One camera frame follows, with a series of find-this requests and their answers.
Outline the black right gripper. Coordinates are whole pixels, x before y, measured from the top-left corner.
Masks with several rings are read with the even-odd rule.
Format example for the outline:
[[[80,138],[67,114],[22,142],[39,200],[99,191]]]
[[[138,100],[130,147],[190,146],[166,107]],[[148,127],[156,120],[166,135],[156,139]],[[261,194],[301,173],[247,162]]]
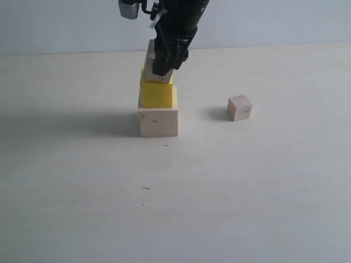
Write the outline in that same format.
[[[169,28],[156,24],[155,59],[152,72],[165,76],[171,70],[178,70],[189,57],[189,46],[196,33],[197,26],[190,32],[171,32]]]

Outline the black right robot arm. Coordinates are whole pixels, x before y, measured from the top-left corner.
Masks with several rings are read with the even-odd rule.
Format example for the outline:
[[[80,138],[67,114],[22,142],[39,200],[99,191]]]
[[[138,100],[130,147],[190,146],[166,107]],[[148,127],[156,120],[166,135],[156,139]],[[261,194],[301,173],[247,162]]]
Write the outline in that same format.
[[[162,2],[167,11],[155,25],[155,58],[152,72],[165,76],[177,70],[189,57],[189,46],[197,33],[199,23],[209,1],[170,0]]]

